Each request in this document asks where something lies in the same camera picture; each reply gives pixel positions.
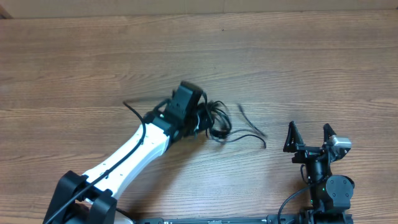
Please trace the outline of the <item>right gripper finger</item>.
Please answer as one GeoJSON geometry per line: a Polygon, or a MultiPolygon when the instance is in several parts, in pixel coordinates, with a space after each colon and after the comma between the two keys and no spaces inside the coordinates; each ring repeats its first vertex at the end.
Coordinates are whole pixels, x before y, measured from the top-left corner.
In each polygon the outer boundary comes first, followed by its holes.
{"type": "Polygon", "coordinates": [[[304,147],[304,141],[297,129],[295,121],[289,123],[287,138],[285,140],[283,152],[298,152],[304,147]]]}
{"type": "Polygon", "coordinates": [[[328,123],[323,125],[323,142],[328,142],[335,135],[336,133],[328,123]]]}

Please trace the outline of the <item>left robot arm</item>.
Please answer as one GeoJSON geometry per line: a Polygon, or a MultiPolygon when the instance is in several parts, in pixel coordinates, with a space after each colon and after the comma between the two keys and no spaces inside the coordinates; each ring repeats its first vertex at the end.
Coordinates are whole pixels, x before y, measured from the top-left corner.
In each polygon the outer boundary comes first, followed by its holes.
{"type": "Polygon", "coordinates": [[[94,168],[78,175],[68,171],[58,181],[44,223],[132,223],[117,214],[117,202],[137,175],[174,142],[194,134],[201,121],[197,111],[204,91],[181,82],[144,116],[136,133],[94,168]]]}

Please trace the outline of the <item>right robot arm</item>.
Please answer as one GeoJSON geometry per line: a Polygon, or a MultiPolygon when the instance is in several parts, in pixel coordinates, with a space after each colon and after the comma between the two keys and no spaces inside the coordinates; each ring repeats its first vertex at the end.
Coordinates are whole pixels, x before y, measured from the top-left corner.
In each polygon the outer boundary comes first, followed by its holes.
{"type": "Polygon", "coordinates": [[[289,123],[284,152],[292,153],[292,163],[300,164],[300,174],[306,187],[289,196],[280,206],[278,223],[353,223],[346,211],[351,207],[355,183],[345,175],[334,175],[331,163],[341,160],[352,148],[352,142],[337,135],[327,123],[323,126],[323,144],[307,146],[295,124],[289,123]],[[287,202],[309,191],[311,206],[300,209],[297,215],[283,215],[287,202]]]}

